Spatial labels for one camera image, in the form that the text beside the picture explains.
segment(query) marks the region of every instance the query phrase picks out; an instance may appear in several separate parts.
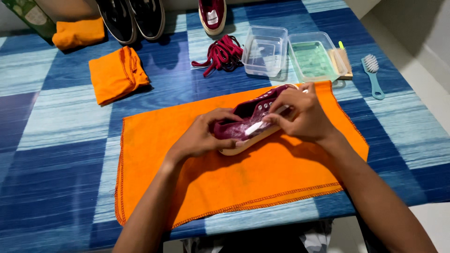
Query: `orange towel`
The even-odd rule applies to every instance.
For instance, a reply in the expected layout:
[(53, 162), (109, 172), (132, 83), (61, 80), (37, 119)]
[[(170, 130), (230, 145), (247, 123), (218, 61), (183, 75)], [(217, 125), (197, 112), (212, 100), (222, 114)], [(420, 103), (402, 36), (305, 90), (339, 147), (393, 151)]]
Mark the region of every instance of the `orange towel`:
[(59, 50), (67, 50), (81, 45), (91, 45), (105, 38), (103, 19), (81, 20), (77, 22), (56, 22), (56, 33), (52, 41)]
[[(177, 105), (123, 119), (117, 170), (116, 218), (124, 225), (155, 176), (167, 150), (194, 118), (218, 107), (234, 107), (271, 87)], [(331, 82), (316, 92), (331, 122), (367, 160), (369, 146), (342, 111)], [(318, 145), (282, 131), (235, 156), (217, 151), (190, 158), (183, 166), (166, 229), (207, 215), (263, 208), (342, 190), (330, 172), (329, 155)]]
[(138, 54), (128, 46), (90, 60), (89, 69), (95, 97), (100, 105), (109, 104), (149, 84)]

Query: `black sneaker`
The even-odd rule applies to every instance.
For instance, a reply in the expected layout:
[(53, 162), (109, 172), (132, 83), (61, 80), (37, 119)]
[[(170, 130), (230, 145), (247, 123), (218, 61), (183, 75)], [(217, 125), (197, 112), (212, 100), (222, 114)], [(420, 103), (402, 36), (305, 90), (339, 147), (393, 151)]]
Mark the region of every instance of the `black sneaker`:
[(129, 0), (138, 28), (144, 38), (161, 37), (166, 24), (166, 14), (161, 0)]
[(96, 0), (109, 32), (122, 44), (136, 41), (138, 32), (128, 0)]

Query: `table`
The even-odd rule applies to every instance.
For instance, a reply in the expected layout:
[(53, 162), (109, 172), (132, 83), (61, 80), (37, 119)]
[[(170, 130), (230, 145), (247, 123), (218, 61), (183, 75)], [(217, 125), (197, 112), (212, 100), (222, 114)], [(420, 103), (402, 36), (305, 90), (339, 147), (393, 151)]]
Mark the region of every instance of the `table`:
[[(164, 35), (133, 47), (153, 90), (96, 104), (88, 61), (121, 45), (109, 41), (63, 54), (35, 34), (0, 38), (0, 245), (12, 251), (112, 247), (122, 228), (114, 190), (122, 118), (245, 90), (298, 82), (292, 63), (277, 77), (215, 71), (203, 62), (214, 39), (197, 10), (167, 12)], [(248, 27), (323, 31), (342, 41), (353, 81), (333, 91), (370, 145), (369, 165), (409, 205), (450, 200), (450, 137), (342, 0), (229, 5), (224, 33), (245, 43)], [(360, 59), (378, 58), (386, 98), (371, 96)], [(351, 216), (345, 192), (256, 210), (217, 214), (175, 228), (169, 239)]]

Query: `maroon canvas sneaker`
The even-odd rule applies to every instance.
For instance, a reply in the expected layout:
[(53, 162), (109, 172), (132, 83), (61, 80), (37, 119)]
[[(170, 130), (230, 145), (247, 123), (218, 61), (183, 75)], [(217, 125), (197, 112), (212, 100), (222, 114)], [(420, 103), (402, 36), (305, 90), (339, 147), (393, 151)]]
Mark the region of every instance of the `maroon canvas sneaker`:
[[(236, 155), (246, 150), (256, 142), (275, 133), (280, 128), (271, 123), (261, 122), (262, 118), (269, 114), (269, 108), (275, 99), (287, 88), (298, 87), (294, 84), (278, 86), (255, 99), (238, 104), (232, 111), (244, 121), (235, 122), (231, 120), (218, 121), (214, 124), (214, 136), (219, 140), (238, 139), (244, 141), (244, 145), (235, 149), (221, 149), (224, 155)], [(281, 108), (278, 113), (286, 118), (292, 119), (294, 113), (291, 109)]]
[(225, 0), (198, 0), (198, 14), (206, 33), (218, 35), (225, 27)]

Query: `maroon shoelace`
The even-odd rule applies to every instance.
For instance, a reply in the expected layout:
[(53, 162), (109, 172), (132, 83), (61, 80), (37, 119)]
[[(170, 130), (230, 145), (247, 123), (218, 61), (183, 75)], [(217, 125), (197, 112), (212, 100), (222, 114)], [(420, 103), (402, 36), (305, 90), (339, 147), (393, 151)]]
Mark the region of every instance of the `maroon shoelace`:
[(216, 40), (208, 48), (208, 60), (204, 63), (198, 63), (192, 61), (191, 64), (194, 67), (208, 67), (203, 73), (206, 77), (214, 68), (217, 70), (225, 70), (231, 72), (237, 67), (242, 67), (244, 64), (241, 62), (243, 49), (238, 40), (234, 36), (228, 36), (225, 34), (220, 40)]

